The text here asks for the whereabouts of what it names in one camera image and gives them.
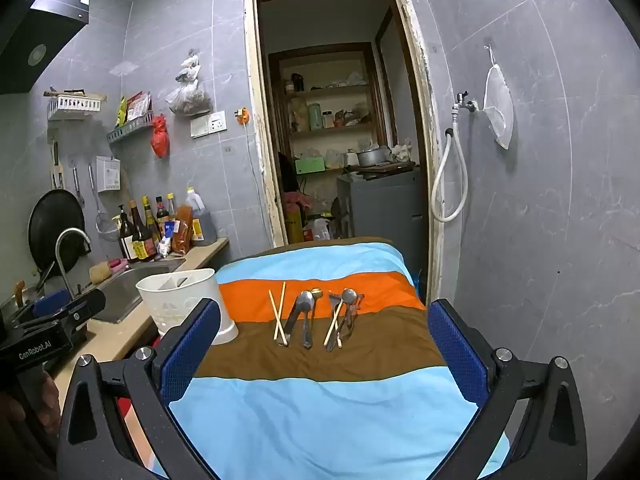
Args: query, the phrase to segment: white basket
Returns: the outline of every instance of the white basket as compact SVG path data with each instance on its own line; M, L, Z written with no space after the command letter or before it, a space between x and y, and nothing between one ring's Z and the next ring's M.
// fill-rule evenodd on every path
M84 119L100 111L100 99L59 95L52 97L47 107L49 121Z
M110 156L95 157L98 193L120 189L120 161Z
M161 335L180 325L203 298L215 300L220 307L220 328L211 344L228 343L238 335L238 327L226 311L213 269L155 274L140 280L136 288Z

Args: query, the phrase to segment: brown stripe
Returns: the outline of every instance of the brown stripe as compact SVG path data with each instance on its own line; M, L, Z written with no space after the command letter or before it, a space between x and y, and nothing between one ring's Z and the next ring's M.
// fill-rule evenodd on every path
M424 310L390 306L377 313L360 314L351 337L332 352L322 346L328 328L328 319L314 320L314 346L306 350L302 346L302 318L287 348L273 340L273 322L238 323L238 337L212 347L196 376L371 381L444 365L427 329Z

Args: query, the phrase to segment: red bag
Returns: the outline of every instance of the red bag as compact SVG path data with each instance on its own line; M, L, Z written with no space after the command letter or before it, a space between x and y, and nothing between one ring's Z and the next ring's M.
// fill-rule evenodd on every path
M151 147L160 158L167 156L167 153L169 153L169 134L166 132L164 114L154 117L154 134L151 137Z

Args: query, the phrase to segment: light blue stripe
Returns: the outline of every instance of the light blue stripe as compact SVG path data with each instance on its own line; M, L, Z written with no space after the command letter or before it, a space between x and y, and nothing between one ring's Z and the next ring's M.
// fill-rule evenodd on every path
M476 412L446 367L354 383L196 378L170 409L223 480L424 480ZM508 450L503 435L481 476Z
M358 272L404 274L402 254L388 244L371 242L349 246L309 247L280 254L267 254L228 264L216 273L218 283L237 280L338 280Z

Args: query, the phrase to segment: screw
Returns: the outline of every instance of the screw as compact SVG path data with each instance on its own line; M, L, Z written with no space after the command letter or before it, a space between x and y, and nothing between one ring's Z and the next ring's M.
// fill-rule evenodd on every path
M146 359L149 359L152 353L153 350L151 348L149 348L148 346L143 346L142 348L138 348L136 350L136 359L144 361Z
M562 370L564 370L569 366L569 363L566 361L564 357L556 357L554 359L554 363L558 368L562 368Z
M506 348L498 348L495 351L495 355L498 359L500 359L500 361L503 361L505 363L511 361L511 358L513 357L511 350L507 350Z
M91 362L91 354L82 354L79 358L76 364L78 364L78 366L87 366L90 362Z

